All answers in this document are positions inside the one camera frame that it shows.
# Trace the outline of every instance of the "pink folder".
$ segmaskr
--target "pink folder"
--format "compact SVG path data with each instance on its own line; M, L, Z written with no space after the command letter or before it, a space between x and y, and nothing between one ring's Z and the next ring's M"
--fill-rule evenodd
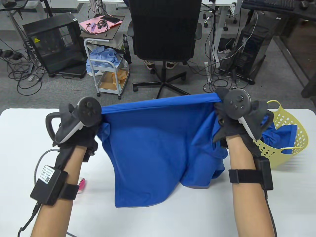
M83 28L84 28L84 30L86 31L87 30L87 24L89 24L90 23L90 25L92 25L93 23L95 23L95 24L97 24L100 20L101 20L101 17L103 17L103 16L98 16L98 17L96 17L96 18L92 18L92 19L90 19L90 20L87 20L87 21L83 21L83 22L81 22L81 23L79 23ZM121 23L123 23L122 21L119 21L118 23L112 23L112 22L109 22L109 21L107 21L107 23L108 23L108 25L109 25L109 29L111 28L111 27L113 27L113 26L116 26L116 25L118 25L118 24L121 24ZM95 27L95 29L94 29L94 31L92 31L92 29L91 29L91 27L88 27L88 31L90 32L90 33L94 33L94 34L99 34L99 33L103 33L103 32L106 32L106 27L102 27L101 29L98 29L98 27L96 26Z

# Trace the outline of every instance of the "metal cart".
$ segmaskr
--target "metal cart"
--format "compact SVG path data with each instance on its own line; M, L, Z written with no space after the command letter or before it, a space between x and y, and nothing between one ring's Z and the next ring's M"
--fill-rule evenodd
M93 80L95 83L95 87L97 89L97 96L101 96L100 92L105 92L105 93L111 93L111 94L117 94L118 99L120 100L121 93L124 89L125 84L127 83L128 77L130 75L130 69L128 66L128 63L124 59L124 56L122 54L117 54L120 58L118 60L120 61L117 66L115 66L112 62L106 61L106 60L100 60L100 59L92 59L90 58L90 53L89 49L87 47L87 42L90 40L95 40L91 38L86 38L84 40L84 47L86 49L87 57L91 65L91 72L93 76ZM104 41L104 42L109 42L106 39L98 39L98 41ZM111 67L102 67L102 66L95 66L92 64L92 62L101 62L101 63L108 63L111 65ZM100 80L97 82L94 70L101 70L104 71L103 75L101 76ZM120 83L118 82L118 71L119 70L124 70L126 71L126 79L122 80ZM115 80L116 80L116 86L113 84L112 80L112 72L115 74Z

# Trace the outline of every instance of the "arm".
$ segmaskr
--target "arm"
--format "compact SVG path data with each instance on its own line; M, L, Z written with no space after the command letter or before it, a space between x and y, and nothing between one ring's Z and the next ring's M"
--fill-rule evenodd
M239 135L226 137L231 169L256 169L252 154ZM239 237L274 237L260 184L233 184L234 213Z
M87 148L76 146L64 171L68 172L66 182L77 185L83 157ZM37 216L31 237L66 236L73 201L59 199L54 206L43 205Z

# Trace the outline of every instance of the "computer case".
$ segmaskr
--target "computer case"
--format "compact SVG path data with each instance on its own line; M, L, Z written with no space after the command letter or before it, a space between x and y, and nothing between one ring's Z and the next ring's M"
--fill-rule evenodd
M28 43L49 76L57 73L82 78L86 73L86 52L77 19L60 14L23 25Z
M276 15L258 13L258 21L255 17L243 28L234 50L227 56L228 59L222 60L220 70L231 72L235 69L237 76L248 81L249 84L254 84L279 20ZM241 49L229 58L240 47Z

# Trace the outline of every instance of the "wrist strap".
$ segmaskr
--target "wrist strap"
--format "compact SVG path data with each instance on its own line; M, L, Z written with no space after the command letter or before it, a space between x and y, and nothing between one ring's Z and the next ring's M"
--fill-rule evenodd
M262 173L254 169L230 169L228 170L229 180L231 183L254 183L261 184L263 182Z
M79 190L79 185L65 183L60 191L59 198L75 200Z

